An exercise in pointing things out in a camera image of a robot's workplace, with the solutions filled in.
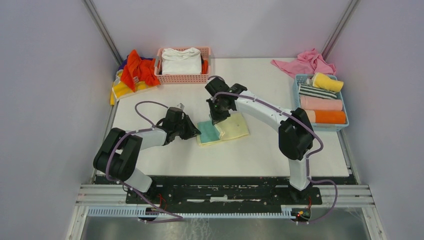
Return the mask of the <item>yellow green teal towel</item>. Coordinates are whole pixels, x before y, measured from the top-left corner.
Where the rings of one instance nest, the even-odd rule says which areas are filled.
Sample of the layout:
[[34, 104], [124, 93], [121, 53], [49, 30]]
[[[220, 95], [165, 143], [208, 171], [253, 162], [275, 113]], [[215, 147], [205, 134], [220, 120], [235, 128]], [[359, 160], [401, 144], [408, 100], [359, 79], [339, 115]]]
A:
[[197, 123], [201, 134], [196, 137], [199, 146], [210, 146], [231, 141], [250, 134], [247, 122], [241, 113], [233, 113], [226, 120], [212, 124], [211, 120]]

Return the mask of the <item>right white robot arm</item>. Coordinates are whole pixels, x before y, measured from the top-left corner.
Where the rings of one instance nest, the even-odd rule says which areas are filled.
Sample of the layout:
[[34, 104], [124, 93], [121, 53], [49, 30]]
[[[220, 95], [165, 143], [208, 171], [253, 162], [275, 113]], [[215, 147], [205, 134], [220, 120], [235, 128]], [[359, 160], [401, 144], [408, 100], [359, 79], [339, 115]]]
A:
[[277, 132], [278, 148], [289, 162], [289, 199], [295, 204], [306, 201], [311, 185], [307, 154], [317, 138], [307, 113], [299, 107], [291, 110], [269, 103], [239, 83], [228, 86], [220, 76], [209, 77], [205, 89], [211, 96], [207, 103], [213, 125], [235, 111], [250, 115]]

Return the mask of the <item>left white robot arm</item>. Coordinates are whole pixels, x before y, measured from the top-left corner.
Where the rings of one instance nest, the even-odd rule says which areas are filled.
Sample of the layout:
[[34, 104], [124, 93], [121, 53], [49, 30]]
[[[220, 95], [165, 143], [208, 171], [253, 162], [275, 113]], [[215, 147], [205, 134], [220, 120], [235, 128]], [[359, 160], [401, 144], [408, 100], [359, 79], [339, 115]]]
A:
[[138, 191], [147, 204], [154, 202], [158, 191], [154, 180], [136, 168], [140, 151], [166, 146], [179, 137], [182, 140], [201, 135], [190, 117], [180, 107], [168, 108], [165, 116], [151, 128], [125, 131], [112, 128], [93, 159], [93, 167], [109, 180], [119, 181]]

